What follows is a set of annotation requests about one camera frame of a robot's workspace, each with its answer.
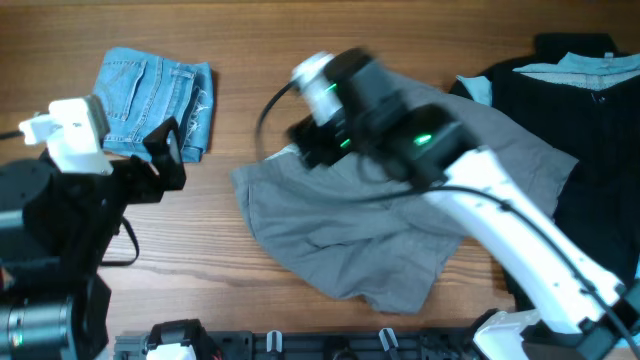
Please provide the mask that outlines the grey shorts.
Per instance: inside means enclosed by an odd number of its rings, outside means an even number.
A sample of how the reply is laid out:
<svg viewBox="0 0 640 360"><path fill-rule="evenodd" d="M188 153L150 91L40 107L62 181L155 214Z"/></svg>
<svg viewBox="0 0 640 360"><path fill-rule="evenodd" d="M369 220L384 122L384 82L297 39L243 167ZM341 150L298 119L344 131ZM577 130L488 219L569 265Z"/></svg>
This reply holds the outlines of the grey shorts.
<svg viewBox="0 0 640 360"><path fill-rule="evenodd" d="M502 112L393 74L411 107L436 103L497 154L517 185L552 214L575 159ZM277 262L336 299L363 297L380 312L414 314L465 238L456 221L404 197L373 161L349 154L305 167L295 146L235 169L235 196L251 235Z"/></svg>

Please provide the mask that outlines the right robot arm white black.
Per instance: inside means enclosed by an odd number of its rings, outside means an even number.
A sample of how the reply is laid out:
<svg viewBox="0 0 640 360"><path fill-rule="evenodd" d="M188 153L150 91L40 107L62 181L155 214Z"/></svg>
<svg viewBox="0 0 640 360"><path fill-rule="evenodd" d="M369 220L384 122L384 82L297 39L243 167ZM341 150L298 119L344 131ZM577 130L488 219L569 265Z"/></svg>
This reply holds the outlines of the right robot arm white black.
<svg viewBox="0 0 640 360"><path fill-rule="evenodd" d="M309 166L372 156L463 226L508 271L532 309L497 311L474 331L487 359L601 359L639 330L639 289L625 286L551 222L497 155L449 110L410 106L361 48L317 53L290 84L310 109L289 135Z"/></svg>

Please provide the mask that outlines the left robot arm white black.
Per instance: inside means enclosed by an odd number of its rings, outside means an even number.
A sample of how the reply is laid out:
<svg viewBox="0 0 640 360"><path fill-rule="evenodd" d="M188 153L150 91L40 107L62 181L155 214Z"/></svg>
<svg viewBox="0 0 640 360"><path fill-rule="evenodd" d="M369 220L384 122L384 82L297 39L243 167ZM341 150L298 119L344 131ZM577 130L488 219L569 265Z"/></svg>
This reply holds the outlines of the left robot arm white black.
<svg viewBox="0 0 640 360"><path fill-rule="evenodd" d="M150 161L114 160L109 175L64 173L43 153L1 168L1 356L95 359L109 337L111 290L97 270L132 204L158 203L186 174L179 126L144 140Z"/></svg>

